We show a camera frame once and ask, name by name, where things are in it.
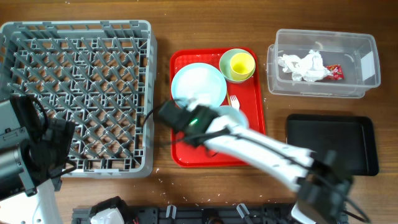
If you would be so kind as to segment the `small light blue bowl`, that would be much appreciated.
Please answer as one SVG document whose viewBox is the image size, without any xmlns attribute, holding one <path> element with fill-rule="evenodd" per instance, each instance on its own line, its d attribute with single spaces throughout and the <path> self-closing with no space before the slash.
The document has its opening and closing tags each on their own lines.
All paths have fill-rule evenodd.
<svg viewBox="0 0 398 224">
<path fill-rule="evenodd" d="M 249 127 L 249 121 L 246 117 L 246 115 L 237 109 L 234 109 L 232 106 L 228 105 L 223 105 L 219 106 L 217 108 L 214 108 L 214 110 L 220 115 L 227 115 L 229 116 L 235 123 L 240 124 L 241 126 L 248 128 Z"/>
</svg>

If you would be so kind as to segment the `white tissue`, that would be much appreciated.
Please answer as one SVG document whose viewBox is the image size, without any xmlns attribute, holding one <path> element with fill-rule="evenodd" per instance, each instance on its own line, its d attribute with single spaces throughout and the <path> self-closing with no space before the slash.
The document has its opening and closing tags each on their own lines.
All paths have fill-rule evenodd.
<svg viewBox="0 0 398 224">
<path fill-rule="evenodd" d="M 308 55 L 301 58 L 292 72 L 293 81 L 316 82 L 331 76 L 331 72 L 323 65 L 319 51 L 310 50 Z"/>
</svg>

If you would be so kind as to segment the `red snack wrapper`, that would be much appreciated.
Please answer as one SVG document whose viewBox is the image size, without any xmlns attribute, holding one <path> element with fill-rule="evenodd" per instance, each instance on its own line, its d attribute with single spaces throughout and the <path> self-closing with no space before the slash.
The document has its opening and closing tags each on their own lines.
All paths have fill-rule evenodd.
<svg viewBox="0 0 398 224">
<path fill-rule="evenodd" d="M 342 70 L 342 66 L 340 64 L 337 65 L 327 65 L 325 67 L 329 71 L 329 75 L 327 75 L 324 80 L 343 80 L 344 74 Z"/>
</svg>

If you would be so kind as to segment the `white napkin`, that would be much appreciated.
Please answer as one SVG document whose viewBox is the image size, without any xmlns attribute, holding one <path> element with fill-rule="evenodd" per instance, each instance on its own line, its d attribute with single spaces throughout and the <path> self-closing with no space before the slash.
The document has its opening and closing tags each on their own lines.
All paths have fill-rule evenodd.
<svg viewBox="0 0 398 224">
<path fill-rule="evenodd" d="M 302 81 L 302 75 L 298 72 L 302 59 L 297 55 L 287 55 L 278 57 L 277 63 L 282 67 L 284 73 L 291 73 L 293 81 Z"/>
</svg>

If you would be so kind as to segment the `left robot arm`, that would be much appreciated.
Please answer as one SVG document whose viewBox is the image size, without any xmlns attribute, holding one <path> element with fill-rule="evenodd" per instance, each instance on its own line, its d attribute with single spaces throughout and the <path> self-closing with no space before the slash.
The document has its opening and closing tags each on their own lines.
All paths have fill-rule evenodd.
<svg viewBox="0 0 398 224">
<path fill-rule="evenodd" d="M 1 223 L 61 223 L 55 193 L 76 169 L 68 158 L 75 123 L 49 118 L 40 101 L 1 102 Z"/>
</svg>

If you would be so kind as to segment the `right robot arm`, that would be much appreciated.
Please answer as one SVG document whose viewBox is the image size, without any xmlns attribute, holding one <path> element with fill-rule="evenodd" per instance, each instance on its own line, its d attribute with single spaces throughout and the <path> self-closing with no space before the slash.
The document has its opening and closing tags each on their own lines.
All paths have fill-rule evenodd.
<svg viewBox="0 0 398 224">
<path fill-rule="evenodd" d="M 353 176 L 336 151 L 319 155 L 277 141 L 204 105 L 188 109 L 170 100 L 155 109 L 155 116 L 182 133 L 181 142 L 233 156 L 284 184 L 296 194 L 290 215 L 299 223 L 338 223 L 343 214 L 370 223 L 349 197 Z"/>
</svg>

